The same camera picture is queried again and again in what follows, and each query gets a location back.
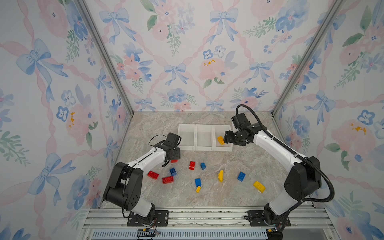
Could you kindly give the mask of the white bin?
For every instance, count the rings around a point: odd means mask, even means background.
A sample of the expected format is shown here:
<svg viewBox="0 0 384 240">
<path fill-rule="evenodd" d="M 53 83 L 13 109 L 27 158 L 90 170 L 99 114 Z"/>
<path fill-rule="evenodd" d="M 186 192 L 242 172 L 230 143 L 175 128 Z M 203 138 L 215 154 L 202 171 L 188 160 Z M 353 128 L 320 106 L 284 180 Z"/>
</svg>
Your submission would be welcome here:
<svg viewBox="0 0 384 240">
<path fill-rule="evenodd" d="M 179 148 L 182 151 L 194 151 L 195 146 L 195 127 L 196 125 L 179 124 L 178 135 L 181 137 Z"/>
<path fill-rule="evenodd" d="M 233 150 L 233 144 L 226 144 L 219 141 L 219 138 L 224 139 L 225 132 L 231 131 L 230 125 L 214 125 L 214 146 L 213 150 L 216 152 L 231 152 Z"/>
<path fill-rule="evenodd" d="M 197 151 L 213 150 L 213 125 L 197 125 Z"/>
</svg>

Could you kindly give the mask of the long red lego brick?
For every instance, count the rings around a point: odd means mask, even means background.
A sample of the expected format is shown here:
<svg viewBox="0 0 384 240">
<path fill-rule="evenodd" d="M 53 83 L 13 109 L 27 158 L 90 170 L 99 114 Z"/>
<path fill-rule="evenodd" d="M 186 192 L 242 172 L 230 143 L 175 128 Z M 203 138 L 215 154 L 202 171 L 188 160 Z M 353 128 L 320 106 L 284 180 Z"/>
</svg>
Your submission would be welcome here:
<svg viewBox="0 0 384 240">
<path fill-rule="evenodd" d="M 173 176 L 162 178 L 162 183 L 163 184 L 169 184 L 169 183 L 173 183 L 173 182 L 174 182 L 174 177 Z"/>
</svg>

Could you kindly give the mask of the red curved lego brick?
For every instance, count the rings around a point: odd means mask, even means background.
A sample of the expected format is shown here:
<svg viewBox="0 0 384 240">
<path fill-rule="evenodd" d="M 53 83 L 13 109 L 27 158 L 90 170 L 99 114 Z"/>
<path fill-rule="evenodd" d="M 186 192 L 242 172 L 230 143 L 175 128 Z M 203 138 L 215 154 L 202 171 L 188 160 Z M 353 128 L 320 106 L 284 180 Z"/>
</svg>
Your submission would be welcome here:
<svg viewBox="0 0 384 240">
<path fill-rule="evenodd" d="M 153 171 L 149 171 L 148 174 L 147 174 L 148 177 L 150 177 L 151 179 L 154 179 L 154 180 L 157 180 L 158 177 L 159 177 L 159 174 L 158 173 L 155 173 Z"/>
</svg>

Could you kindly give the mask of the yellow long lego brick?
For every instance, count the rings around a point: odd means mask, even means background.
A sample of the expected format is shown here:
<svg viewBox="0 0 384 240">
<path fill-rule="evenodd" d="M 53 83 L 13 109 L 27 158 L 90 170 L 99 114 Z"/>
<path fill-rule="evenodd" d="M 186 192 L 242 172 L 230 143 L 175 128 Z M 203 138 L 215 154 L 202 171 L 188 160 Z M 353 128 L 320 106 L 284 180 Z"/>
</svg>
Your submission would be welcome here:
<svg viewBox="0 0 384 240">
<path fill-rule="evenodd" d="M 253 183 L 253 186 L 260 192 L 260 193 L 263 193 L 265 191 L 265 186 L 263 184 L 261 184 L 260 182 L 258 181 L 255 181 Z"/>
</svg>

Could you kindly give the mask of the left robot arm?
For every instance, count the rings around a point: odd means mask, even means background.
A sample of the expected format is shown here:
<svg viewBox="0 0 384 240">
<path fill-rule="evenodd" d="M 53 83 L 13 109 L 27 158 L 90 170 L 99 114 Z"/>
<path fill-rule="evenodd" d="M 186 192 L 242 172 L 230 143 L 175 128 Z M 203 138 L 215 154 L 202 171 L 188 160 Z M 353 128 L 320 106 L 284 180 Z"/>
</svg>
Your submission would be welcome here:
<svg viewBox="0 0 384 240">
<path fill-rule="evenodd" d="M 112 170 L 104 191 L 103 199 L 141 217 L 154 214 L 152 203 L 141 197 L 143 177 L 154 167 L 165 167 L 171 160 L 181 158 L 179 145 L 182 137 L 168 133 L 165 140 L 151 146 L 151 149 L 129 163 L 119 162 Z"/>
</svg>

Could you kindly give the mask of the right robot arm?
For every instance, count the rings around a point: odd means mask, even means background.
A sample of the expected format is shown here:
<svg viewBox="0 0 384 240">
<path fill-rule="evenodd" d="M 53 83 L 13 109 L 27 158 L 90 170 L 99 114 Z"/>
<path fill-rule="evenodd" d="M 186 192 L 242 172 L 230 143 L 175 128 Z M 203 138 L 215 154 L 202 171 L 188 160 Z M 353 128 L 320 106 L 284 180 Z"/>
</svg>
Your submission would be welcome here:
<svg viewBox="0 0 384 240">
<path fill-rule="evenodd" d="M 236 131 L 225 132 L 225 143 L 237 146 L 255 144 L 267 151 L 287 171 L 282 191 L 266 204 L 263 213 L 267 225 L 283 224 L 287 215 L 300 206 L 304 198 L 321 188 L 321 174 L 305 162 L 307 160 L 319 168 L 320 161 L 297 153 L 259 123 L 252 124 L 244 113 L 232 117 L 232 123 Z"/>
</svg>

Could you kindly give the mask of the red square lego brick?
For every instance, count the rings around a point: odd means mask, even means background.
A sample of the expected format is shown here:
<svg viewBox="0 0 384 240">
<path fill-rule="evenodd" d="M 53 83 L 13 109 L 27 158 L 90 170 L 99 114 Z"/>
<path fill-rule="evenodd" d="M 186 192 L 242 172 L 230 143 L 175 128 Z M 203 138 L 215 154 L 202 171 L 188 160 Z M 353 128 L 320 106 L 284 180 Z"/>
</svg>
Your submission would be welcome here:
<svg viewBox="0 0 384 240">
<path fill-rule="evenodd" d="M 190 161 L 190 164 L 189 164 L 189 170 L 194 170 L 195 169 L 195 166 L 196 166 L 196 162 L 194 161 Z"/>
</svg>

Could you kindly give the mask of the yellow curved lego brick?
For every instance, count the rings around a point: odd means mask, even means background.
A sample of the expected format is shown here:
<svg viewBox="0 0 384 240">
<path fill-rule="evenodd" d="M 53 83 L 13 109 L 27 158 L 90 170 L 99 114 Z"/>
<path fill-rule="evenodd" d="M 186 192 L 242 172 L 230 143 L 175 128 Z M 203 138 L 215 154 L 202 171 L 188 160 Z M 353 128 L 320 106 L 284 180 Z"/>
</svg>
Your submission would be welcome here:
<svg viewBox="0 0 384 240">
<path fill-rule="evenodd" d="M 224 180 L 224 171 L 223 170 L 220 170 L 220 172 L 218 174 L 218 180 L 220 183 L 223 182 L 223 180 Z"/>
</svg>

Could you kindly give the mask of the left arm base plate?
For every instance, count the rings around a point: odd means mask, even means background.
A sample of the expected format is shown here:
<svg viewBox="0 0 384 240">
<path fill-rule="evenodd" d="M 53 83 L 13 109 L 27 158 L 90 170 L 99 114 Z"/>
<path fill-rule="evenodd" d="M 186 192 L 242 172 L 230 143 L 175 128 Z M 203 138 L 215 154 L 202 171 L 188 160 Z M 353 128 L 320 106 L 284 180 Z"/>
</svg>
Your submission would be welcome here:
<svg viewBox="0 0 384 240">
<path fill-rule="evenodd" d="M 128 217 L 128 227 L 167 227 L 169 222 L 169 211 L 154 210 L 147 217 L 130 213 Z"/>
</svg>

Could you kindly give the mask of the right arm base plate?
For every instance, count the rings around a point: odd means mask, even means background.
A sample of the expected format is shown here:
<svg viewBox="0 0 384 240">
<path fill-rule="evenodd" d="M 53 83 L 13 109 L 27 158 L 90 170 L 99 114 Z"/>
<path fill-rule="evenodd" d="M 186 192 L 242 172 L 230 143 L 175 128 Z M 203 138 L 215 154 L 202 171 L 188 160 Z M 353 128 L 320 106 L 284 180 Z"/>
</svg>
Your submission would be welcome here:
<svg viewBox="0 0 384 240">
<path fill-rule="evenodd" d="M 250 222 L 251 227 L 271 227 L 282 228 L 290 227 L 291 222 L 285 215 L 276 216 L 273 212 L 264 210 L 250 210 L 244 216 L 244 219 Z"/>
</svg>

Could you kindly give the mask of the aluminium rail frame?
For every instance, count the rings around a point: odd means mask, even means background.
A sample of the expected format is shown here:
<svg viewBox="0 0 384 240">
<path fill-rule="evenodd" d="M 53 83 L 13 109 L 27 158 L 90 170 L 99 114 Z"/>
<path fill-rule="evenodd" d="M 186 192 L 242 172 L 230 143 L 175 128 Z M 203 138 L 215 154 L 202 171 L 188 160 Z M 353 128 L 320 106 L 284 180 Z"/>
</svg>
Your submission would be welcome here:
<svg viewBox="0 0 384 240">
<path fill-rule="evenodd" d="M 167 208 L 167 226 L 130 227 L 115 208 L 91 210 L 79 240 L 339 240 L 325 209 L 304 205 L 290 213 L 289 223 L 277 235 L 272 227 L 244 217 L 260 207 Z"/>
</svg>

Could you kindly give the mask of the right aluminium corner post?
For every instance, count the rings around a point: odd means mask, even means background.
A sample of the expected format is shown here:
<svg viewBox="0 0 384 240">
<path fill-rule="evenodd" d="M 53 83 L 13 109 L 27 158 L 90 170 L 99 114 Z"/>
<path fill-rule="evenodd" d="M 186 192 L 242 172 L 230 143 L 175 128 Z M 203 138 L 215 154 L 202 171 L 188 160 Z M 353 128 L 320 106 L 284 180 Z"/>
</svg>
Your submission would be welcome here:
<svg viewBox="0 0 384 240">
<path fill-rule="evenodd" d="M 320 41 L 327 35 L 329 28 L 331 27 L 332 23 L 336 19 L 340 11 L 340 8 L 343 6 L 344 3 L 345 1 L 342 1 L 342 0 L 331 1 L 331 6 L 329 7 L 329 10 L 325 13 L 323 17 L 323 21 L 317 28 L 317 31 L 315 32 L 312 41 L 309 43 L 306 51 L 304 52 L 302 59 L 298 64 L 297 69 L 293 72 L 290 80 L 288 80 L 288 83 L 284 88 L 282 95 L 278 98 L 277 103 L 275 104 L 273 110 L 271 111 L 272 117 L 276 117 L 279 115 L 280 111 L 282 110 L 284 101 L 290 94 L 291 90 L 294 88 L 294 85 L 296 84 L 300 75 L 304 71 L 308 62 L 310 61 L 312 56 L 315 54 Z"/>
</svg>

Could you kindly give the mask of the aluminium corner post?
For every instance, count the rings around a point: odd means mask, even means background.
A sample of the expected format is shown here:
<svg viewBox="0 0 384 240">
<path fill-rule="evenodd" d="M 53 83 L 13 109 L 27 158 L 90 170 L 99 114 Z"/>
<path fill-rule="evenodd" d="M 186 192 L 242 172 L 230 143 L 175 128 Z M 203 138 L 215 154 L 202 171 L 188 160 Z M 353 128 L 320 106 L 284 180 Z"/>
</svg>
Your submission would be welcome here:
<svg viewBox="0 0 384 240">
<path fill-rule="evenodd" d="M 86 1 L 74 0 L 74 3 L 76 5 L 76 7 L 78 8 L 81 16 L 83 17 L 86 27 L 89 29 L 90 34 L 94 39 L 94 42 L 96 44 L 96 48 L 97 48 L 99 54 L 101 55 L 101 59 L 104 62 L 104 64 L 106 65 L 106 68 L 112 77 L 113 83 L 117 87 L 118 93 L 120 94 L 120 96 L 122 98 L 123 104 L 125 105 L 125 107 L 128 110 L 129 116 L 132 118 L 134 115 L 134 111 L 132 109 L 131 104 L 129 103 L 128 96 L 127 96 L 127 94 L 123 88 L 123 85 L 118 78 L 117 72 L 116 72 L 115 68 L 113 67 L 112 60 L 108 54 L 108 51 L 106 49 L 105 44 L 103 43 L 102 36 L 101 36 L 101 34 L 100 34 L 96 24 L 95 24 L 95 21 L 92 17 L 92 14 L 89 11 L 89 8 L 87 6 Z"/>
<path fill-rule="evenodd" d="M 312 56 L 315 54 L 320 41 L 327 35 L 329 28 L 331 27 L 332 23 L 336 19 L 340 11 L 340 8 L 343 6 L 344 3 L 345 1 L 342 1 L 342 0 L 331 1 L 331 6 L 329 7 L 329 10 L 325 13 L 323 17 L 323 21 L 317 28 L 317 31 L 315 32 L 312 41 L 309 43 L 306 51 L 304 52 L 302 59 L 298 64 L 297 69 L 293 72 L 290 80 L 288 80 L 288 83 L 284 88 L 282 95 L 278 98 L 277 103 L 275 104 L 273 110 L 271 111 L 272 117 L 276 117 L 279 115 L 280 111 L 282 110 L 284 101 L 290 94 L 291 90 L 294 88 L 294 85 L 296 84 L 300 75 L 304 71 L 308 62 L 310 61 Z"/>
</svg>

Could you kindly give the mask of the left aluminium corner post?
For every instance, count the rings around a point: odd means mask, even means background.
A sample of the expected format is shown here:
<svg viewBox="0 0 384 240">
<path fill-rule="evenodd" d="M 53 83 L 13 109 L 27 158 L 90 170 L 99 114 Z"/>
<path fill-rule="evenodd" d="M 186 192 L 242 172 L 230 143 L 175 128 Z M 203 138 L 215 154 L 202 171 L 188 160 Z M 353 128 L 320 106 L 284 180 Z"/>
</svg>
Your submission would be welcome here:
<svg viewBox="0 0 384 240">
<path fill-rule="evenodd" d="M 96 48 L 97 48 L 99 54 L 101 55 L 101 59 L 104 62 L 104 64 L 106 65 L 106 68 L 112 77 L 113 83 L 117 87 L 118 93 L 120 94 L 120 96 L 122 98 L 123 104 L 125 105 L 125 107 L 128 110 L 129 116 L 132 118 L 134 115 L 134 111 L 132 109 L 131 104 L 129 103 L 128 96 L 127 96 L 127 94 L 123 88 L 123 85 L 118 78 L 117 72 L 116 72 L 115 68 L 113 67 L 112 60 L 108 54 L 108 51 L 106 49 L 105 44 L 103 43 L 102 36 L 101 36 L 101 34 L 100 34 L 96 24 L 95 24 L 95 21 L 92 17 L 92 14 L 89 11 L 89 8 L 87 6 L 86 1 L 74 0 L 74 3 L 76 5 L 76 7 L 78 8 L 81 16 L 83 17 L 86 27 L 89 29 L 90 34 L 94 39 L 94 42 L 96 44 Z"/>
</svg>

